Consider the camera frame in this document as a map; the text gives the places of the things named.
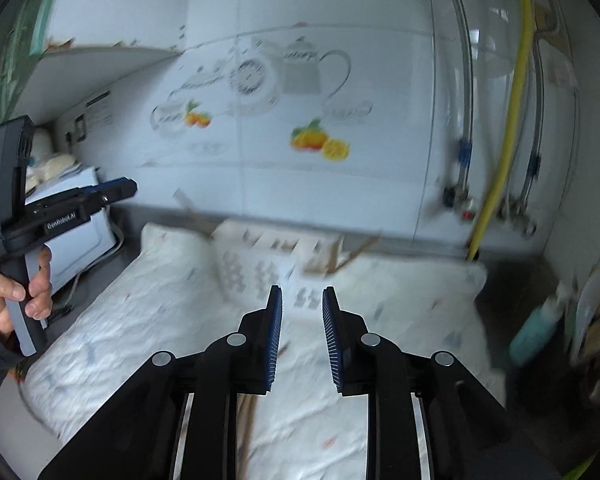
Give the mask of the person's left hand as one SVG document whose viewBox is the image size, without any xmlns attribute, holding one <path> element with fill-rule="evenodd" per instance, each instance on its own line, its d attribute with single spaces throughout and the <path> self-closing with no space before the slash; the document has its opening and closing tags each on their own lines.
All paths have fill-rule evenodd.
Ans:
<svg viewBox="0 0 600 480">
<path fill-rule="evenodd" d="M 6 301 L 28 301 L 24 312 L 35 321 L 45 320 L 52 313 L 52 284 L 50 284 L 50 262 L 52 253 L 44 246 L 38 253 L 38 273 L 30 281 L 28 287 L 0 273 L 0 339 L 6 341 L 14 331 L 12 319 L 8 313 Z"/>
</svg>

